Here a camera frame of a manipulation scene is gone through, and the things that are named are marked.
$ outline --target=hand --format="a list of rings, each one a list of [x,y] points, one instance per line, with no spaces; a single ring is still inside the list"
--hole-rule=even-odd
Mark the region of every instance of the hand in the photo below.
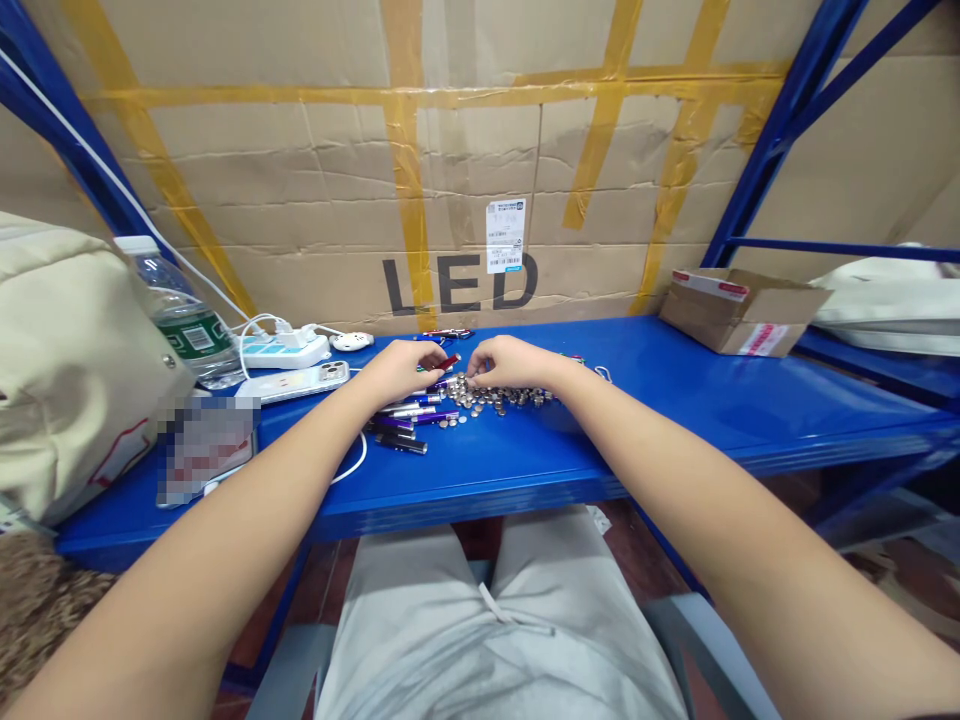
[[[576,363],[510,335],[484,340],[470,356],[468,384],[473,387],[545,387]]]
[[[443,370],[432,368],[446,359],[447,354],[435,342],[394,340],[347,386],[362,387],[380,409],[440,380]],[[417,372],[418,365],[427,370]]]

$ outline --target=person's right arm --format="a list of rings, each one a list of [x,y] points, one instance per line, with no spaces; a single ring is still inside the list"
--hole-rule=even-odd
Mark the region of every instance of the person's right arm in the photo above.
[[[544,387],[710,592],[786,718],[960,710],[960,656],[726,455],[555,353],[480,344],[482,387]]]

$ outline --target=person's left arm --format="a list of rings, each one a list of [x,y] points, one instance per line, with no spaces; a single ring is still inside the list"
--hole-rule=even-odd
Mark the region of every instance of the person's left arm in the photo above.
[[[396,341],[189,510],[126,572],[7,716],[206,718],[240,631],[379,408],[436,382],[432,342]]]

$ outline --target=bottle label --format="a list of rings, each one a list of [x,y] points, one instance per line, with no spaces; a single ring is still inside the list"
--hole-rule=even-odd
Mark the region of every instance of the bottle label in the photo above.
[[[157,323],[177,355],[184,360],[210,357],[229,349],[233,343],[213,312],[191,315],[182,320]]]

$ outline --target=white bag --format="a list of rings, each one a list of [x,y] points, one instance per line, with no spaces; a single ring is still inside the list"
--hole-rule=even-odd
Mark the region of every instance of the white bag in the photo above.
[[[813,324],[851,345],[960,356],[960,279],[953,265],[867,258],[811,285],[834,291]]]
[[[150,321],[146,293],[104,241],[0,213],[8,508],[62,520],[146,453],[161,405],[190,393],[193,374]]]

